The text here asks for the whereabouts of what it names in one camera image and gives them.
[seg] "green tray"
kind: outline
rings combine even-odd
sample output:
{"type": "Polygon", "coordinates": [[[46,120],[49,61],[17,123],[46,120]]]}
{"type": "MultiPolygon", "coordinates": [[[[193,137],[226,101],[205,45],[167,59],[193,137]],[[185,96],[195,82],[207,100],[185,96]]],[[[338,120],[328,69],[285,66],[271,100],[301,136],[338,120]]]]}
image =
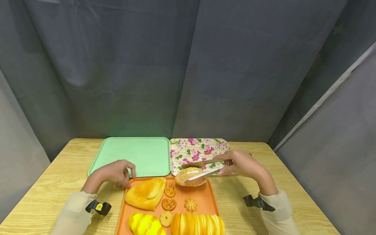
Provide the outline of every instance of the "green tray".
{"type": "Polygon", "coordinates": [[[88,175],[120,159],[136,165],[137,177],[166,176],[171,171],[170,142],[165,137],[109,137],[102,142],[88,175]]]}

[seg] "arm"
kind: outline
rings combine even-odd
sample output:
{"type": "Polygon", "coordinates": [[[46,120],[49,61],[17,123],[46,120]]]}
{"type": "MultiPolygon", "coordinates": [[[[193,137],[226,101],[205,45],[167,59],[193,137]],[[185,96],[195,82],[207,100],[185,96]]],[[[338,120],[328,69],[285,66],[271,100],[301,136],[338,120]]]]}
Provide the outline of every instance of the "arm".
{"type": "Polygon", "coordinates": [[[86,180],[80,192],[74,192],[60,212],[50,235],[82,235],[91,223],[92,214],[85,208],[97,198],[97,193],[105,181],[118,183],[123,188],[130,188],[128,168],[132,177],[136,177],[135,166],[118,160],[95,170],[86,180]]]}
{"type": "Polygon", "coordinates": [[[279,190],[269,171],[257,162],[251,154],[244,151],[226,151],[214,157],[215,159],[232,159],[233,165],[225,166],[220,175],[235,173],[256,180],[260,193],[259,197],[274,207],[273,212],[261,210],[269,235],[298,235],[299,231],[291,216],[292,208],[283,190],[279,190]]]}
{"type": "Polygon", "coordinates": [[[276,209],[273,212],[261,210],[269,235],[300,234],[291,216],[293,210],[287,195],[283,190],[277,189],[271,174],[265,169],[256,181],[260,188],[259,197],[276,209]]]}

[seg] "tongs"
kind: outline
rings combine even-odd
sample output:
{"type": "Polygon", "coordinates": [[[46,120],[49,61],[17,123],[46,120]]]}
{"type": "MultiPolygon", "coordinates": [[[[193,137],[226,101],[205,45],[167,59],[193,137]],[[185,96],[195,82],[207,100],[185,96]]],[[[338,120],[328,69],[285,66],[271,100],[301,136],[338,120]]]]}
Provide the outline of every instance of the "tongs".
{"type": "MultiPolygon", "coordinates": [[[[216,163],[216,162],[223,162],[225,166],[233,164],[232,160],[230,160],[230,159],[227,159],[227,160],[212,159],[212,160],[207,160],[207,161],[202,161],[202,162],[192,162],[192,163],[183,164],[182,168],[183,169],[188,168],[188,167],[202,168],[206,164],[216,163]]],[[[201,177],[202,177],[201,180],[204,181],[208,176],[210,176],[212,174],[215,174],[215,173],[218,173],[221,169],[222,168],[219,168],[217,170],[212,170],[212,171],[209,171],[209,172],[204,172],[204,173],[199,174],[197,176],[191,177],[191,178],[187,179],[185,181],[185,183],[188,184],[188,183],[192,182],[193,180],[198,180],[201,177]]]]}

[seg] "wood grain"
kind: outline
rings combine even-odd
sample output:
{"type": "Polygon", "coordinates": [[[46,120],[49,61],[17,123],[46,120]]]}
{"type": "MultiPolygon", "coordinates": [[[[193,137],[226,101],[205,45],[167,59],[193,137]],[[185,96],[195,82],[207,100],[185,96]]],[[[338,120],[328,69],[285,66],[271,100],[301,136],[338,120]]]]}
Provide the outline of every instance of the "wood grain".
{"type": "MultiPolygon", "coordinates": [[[[49,234],[69,195],[85,183],[102,141],[71,140],[3,221],[0,234],[49,234]]],[[[234,150],[252,153],[269,169],[277,186],[289,196],[301,234],[339,234],[267,144],[229,142],[229,145],[234,150]]],[[[259,209],[247,208],[242,200],[248,194],[257,195],[255,181],[241,176],[213,176],[211,183],[226,234],[267,234],[259,209]]],[[[115,235],[123,197],[123,190],[111,183],[103,184],[98,200],[109,202],[112,209],[105,217],[95,214],[85,234],[115,235]]]]}

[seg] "wrist device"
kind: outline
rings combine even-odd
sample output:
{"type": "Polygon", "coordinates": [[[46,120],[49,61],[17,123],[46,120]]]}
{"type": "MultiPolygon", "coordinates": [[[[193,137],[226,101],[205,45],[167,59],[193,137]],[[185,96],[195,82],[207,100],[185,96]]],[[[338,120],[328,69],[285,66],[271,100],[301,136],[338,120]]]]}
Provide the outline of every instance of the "wrist device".
{"type": "Polygon", "coordinates": [[[261,208],[263,211],[275,211],[276,209],[269,204],[267,204],[264,200],[260,197],[253,199],[252,195],[245,196],[243,198],[247,207],[255,206],[257,208],[261,208]]]}
{"type": "Polygon", "coordinates": [[[93,200],[91,203],[89,203],[85,210],[88,213],[92,213],[94,210],[100,215],[107,215],[111,210],[111,207],[112,206],[107,202],[99,203],[97,200],[93,200]]]}

